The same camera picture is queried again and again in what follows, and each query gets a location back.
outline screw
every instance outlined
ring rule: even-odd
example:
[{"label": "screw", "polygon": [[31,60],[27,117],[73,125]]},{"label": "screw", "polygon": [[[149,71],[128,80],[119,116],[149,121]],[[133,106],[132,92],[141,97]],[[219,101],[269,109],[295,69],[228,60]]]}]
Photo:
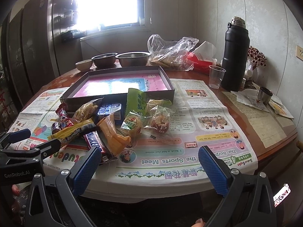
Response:
[{"label": "screw", "polygon": [[266,178],[266,174],[264,172],[260,172],[260,177]]},{"label": "screw", "polygon": [[34,178],[37,179],[37,178],[39,178],[40,176],[41,176],[40,173],[36,173],[36,174],[34,175]]},{"label": "screw", "polygon": [[234,175],[238,175],[239,174],[239,170],[236,168],[231,169],[231,173]]},{"label": "screw", "polygon": [[61,171],[61,175],[65,176],[69,173],[68,169],[64,169],[63,171]]}]

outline refrigerator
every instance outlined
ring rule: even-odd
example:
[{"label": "refrigerator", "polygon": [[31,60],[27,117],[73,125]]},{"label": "refrigerator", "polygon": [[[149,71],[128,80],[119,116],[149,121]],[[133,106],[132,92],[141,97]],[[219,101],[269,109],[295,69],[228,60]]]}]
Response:
[{"label": "refrigerator", "polygon": [[42,86],[82,61],[80,39],[61,39],[70,27],[64,22],[64,14],[75,8],[68,0],[30,0],[11,21],[9,14],[2,24],[0,74],[4,72],[6,87],[0,82],[0,90],[7,89],[7,105],[13,104],[16,115]]}]

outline blue gripper pad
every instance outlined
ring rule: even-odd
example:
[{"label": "blue gripper pad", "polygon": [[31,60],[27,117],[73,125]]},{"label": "blue gripper pad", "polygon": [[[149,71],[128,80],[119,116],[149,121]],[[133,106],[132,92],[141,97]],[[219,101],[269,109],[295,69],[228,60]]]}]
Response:
[{"label": "blue gripper pad", "polygon": [[212,185],[214,186],[217,194],[225,196],[228,193],[228,180],[226,175],[220,169],[218,163],[215,161],[220,159],[217,159],[212,151],[208,147],[207,149],[205,147],[206,146],[203,146],[199,149],[199,162],[206,172],[208,178],[210,179]]},{"label": "blue gripper pad", "polygon": [[101,149],[92,147],[85,157],[71,168],[69,186],[75,197],[83,195],[102,159]]},{"label": "blue gripper pad", "polygon": [[28,139],[30,136],[31,131],[29,129],[15,131],[9,135],[9,143],[20,142],[24,139]]}]

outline black thermos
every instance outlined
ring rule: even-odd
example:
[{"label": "black thermos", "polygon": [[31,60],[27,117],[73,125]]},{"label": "black thermos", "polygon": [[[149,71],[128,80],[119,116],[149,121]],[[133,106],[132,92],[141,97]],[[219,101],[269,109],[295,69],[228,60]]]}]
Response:
[{"label": "black thermos", "polygon": [[222,68],[226,70],[221,86],[226,90],[238,91],[240,89],[249,49],[248,30],[245,21],[240,17],[233,17],[227,24],[225,33],[225,48]]}]

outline person's hand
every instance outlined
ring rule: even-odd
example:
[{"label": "person's hand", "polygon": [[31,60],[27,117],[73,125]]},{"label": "person's hand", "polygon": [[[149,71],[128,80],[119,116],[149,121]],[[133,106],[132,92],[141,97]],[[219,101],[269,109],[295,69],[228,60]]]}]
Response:
[{"label": "person's hand", "polygon": [[205,225],[203,219],[198,219],[192,227],[203,227]]},{"label": "person's hand", "polygon": [[[15,196],[20,195],[19,188],[16,185],[12,185],[12,192],[13,192],[13,195],[15,195]],[[20,211],[20,205],[19,205],[18,201],[15,199],[14,203],[12,205],[12,212],[15,214],[14,219],[13,219],[14,223],[21,222],[20,216],[18,214],[19,211]]]}]

